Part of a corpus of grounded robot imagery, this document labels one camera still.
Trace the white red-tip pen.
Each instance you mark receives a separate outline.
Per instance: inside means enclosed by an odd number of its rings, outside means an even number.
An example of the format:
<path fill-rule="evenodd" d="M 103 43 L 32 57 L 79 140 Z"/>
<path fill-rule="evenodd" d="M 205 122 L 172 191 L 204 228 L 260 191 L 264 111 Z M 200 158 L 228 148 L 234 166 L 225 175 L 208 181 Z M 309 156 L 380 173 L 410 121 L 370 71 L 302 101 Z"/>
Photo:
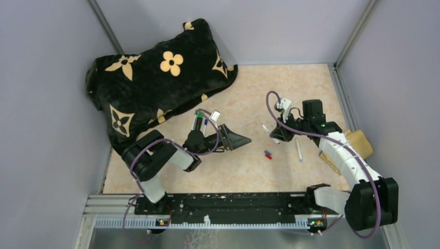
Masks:
<path fill-rule="evenodd" d="M 262 124 L 262 128 L 265 130 L 265 132 L 269 135 L 269 137 L 276 143 L 276 144 L 280 144 L 280 141 L 274 137 L 271 136 L 271 131 L 264 125 Z"/>

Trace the white blue-tip pen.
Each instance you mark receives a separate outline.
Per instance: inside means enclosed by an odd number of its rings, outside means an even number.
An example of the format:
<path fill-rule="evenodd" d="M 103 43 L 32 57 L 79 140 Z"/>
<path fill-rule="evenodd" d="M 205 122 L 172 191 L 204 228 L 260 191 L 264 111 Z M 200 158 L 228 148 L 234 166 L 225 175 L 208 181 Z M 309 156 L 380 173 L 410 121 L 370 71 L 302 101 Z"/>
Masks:
<path fill-rule="evenodd" d="M 207 126 L 208 126 L 208 119 L 204 120 L 204 124 L 203 124 L 203 129 L 202 129 L 202 134 L 203 136 L 206 136 L 206 131 L 207 131 Z"/>

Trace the white green-tip pen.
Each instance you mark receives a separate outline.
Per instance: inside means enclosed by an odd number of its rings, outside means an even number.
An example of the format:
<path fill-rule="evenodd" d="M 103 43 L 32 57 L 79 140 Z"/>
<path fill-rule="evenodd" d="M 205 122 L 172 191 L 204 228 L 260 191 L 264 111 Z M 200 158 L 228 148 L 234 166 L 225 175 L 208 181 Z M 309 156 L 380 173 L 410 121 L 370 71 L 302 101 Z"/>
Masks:
<path fill-rule="evenodd" d="M 191 130 L 195 129 L 197 118 L 198 118 L 198 110 L 195 110 L 194 118 L 193 118 L 192 125 L 191 125 Z"/>

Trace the black green highlighter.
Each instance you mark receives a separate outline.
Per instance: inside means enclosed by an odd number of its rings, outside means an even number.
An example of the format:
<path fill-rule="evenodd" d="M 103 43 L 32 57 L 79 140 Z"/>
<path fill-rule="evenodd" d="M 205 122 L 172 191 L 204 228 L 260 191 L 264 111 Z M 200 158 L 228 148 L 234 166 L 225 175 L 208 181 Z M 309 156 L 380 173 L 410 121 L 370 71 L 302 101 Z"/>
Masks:
<path fill-rule="evenodd" d="M 203 115 L 201 113 L 199 113 L 197 118 L 196 118 L 196 123 L 195 123 L 195 127 L 194 127 L 195 131 L 200 131 L 200 129 L 201 129 L 202 125 L 203 125 L 203 120 L 204 120 Z"/>

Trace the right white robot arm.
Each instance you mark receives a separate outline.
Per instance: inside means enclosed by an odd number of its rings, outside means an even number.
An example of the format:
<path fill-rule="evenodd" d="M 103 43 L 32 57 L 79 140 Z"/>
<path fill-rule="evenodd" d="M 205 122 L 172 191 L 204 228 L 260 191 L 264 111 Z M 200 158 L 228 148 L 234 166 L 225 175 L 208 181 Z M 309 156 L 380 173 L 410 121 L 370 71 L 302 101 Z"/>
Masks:
<path fill-rule="evenodd" d="M 289 142 L 296 135 L 307 136 L 330 158 L 350 188 L 342 191 L 328 184 L 309 187 L 310 196 L 304 200 L 309 213 L 317 214 L 328 208 L 343 215 L 355 231 L 397 222 L 398 183 L 372 169 L 349 143 L 340 126 L 326 120 L 321 100 L 303 101 L 303 114 L 298 118 L 291 113 L 292 102 L 288 99 L 281 98 L 274 109 L 280 117 L 270 137 Z"/>

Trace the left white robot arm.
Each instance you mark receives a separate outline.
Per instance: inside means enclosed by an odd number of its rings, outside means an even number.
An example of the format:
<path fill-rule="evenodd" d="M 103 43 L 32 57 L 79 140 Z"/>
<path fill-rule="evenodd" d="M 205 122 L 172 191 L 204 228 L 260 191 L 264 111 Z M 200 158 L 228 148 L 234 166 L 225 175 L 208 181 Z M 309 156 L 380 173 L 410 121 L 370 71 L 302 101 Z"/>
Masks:
<path fill-rule="evenodd" d="M 165 139 L 153 130 L 127 147 L 122 160 L 129 168 L 141 195 L 147 199 L 146 206 L 153 214 L 161 214 L 166 209 L 166 191 L 157 174 L 170 163 L 185 172 L 191 172 L 201 163 L 200 156 L 216 151 L 232 151 L 251 143 L 246 136 L 232 132 L 225 124 L 217 127 L 214 134 L 205 136 L 200 129 L 191 130 L 180 146 Z"/>

